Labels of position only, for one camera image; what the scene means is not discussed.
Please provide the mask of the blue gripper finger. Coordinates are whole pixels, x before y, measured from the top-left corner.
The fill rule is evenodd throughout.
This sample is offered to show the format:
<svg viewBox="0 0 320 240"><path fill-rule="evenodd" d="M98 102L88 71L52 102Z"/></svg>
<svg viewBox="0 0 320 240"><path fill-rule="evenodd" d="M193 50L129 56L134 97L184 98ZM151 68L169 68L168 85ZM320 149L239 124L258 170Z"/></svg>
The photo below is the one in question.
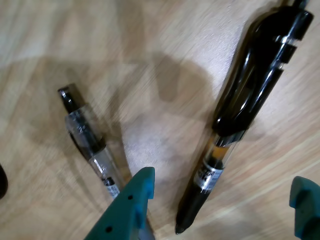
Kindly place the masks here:
<svg viewBox="0 0 320 240"><path fill-rule="evenodd" d="M154 240L147 226L148 201L154 198L155 168L140 169L113 200L86 240Z"/></svg>
<svg viewBox="0 0 320 240"><path fill-rule="evenodd" d="M296 176L291 184L289 206L295 209L294 235L300 240L320 240L320 186Z"/></svg>

